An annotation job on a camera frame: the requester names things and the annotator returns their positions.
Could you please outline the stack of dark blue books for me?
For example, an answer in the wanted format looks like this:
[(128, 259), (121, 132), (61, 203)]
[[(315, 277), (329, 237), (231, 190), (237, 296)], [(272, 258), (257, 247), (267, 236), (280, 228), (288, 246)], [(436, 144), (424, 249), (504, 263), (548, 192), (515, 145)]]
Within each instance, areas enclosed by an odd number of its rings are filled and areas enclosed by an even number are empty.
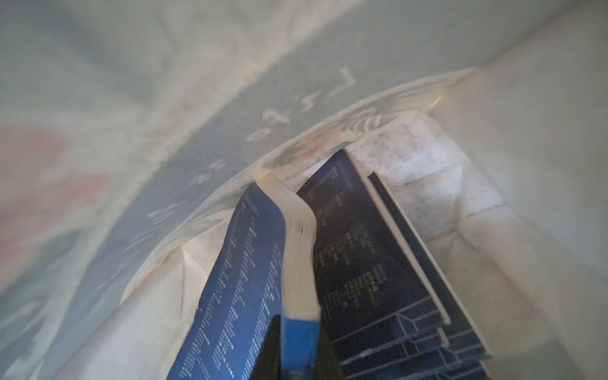
[(346, 379), (486, 379), (490, 352), (418, 233), (345, 150), (300, 188), (322, 321)]

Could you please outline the floral canvas tote bag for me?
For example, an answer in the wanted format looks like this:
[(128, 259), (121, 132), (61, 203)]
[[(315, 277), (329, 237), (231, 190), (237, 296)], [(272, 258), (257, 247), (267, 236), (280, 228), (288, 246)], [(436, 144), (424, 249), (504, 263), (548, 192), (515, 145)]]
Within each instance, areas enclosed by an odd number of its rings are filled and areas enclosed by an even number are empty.
[(378, 174), (494, 378), (607, 377), (605, 1), (4, 1), (1, 377), (162, 379), (241, 194)]

